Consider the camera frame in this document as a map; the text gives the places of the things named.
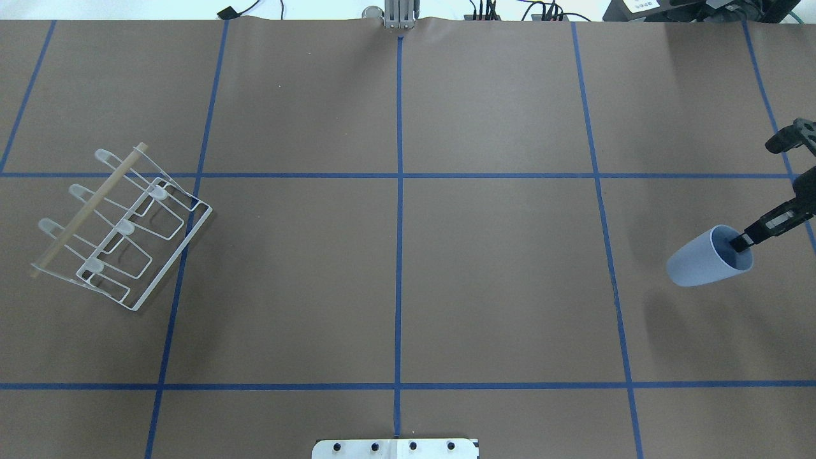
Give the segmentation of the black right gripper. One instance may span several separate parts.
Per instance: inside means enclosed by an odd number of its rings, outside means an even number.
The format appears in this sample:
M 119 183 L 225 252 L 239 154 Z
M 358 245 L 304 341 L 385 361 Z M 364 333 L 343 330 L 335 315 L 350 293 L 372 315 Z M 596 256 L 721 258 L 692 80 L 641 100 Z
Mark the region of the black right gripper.
M 798 175 L 792 183 L 792 189 L 793 200 L 785 201 L 744 229 L 743 233 L 731 240 L 732 249 L 746 252 L 749 247 L 783 235 L 810 220 L 815 211 L 815 172 Z

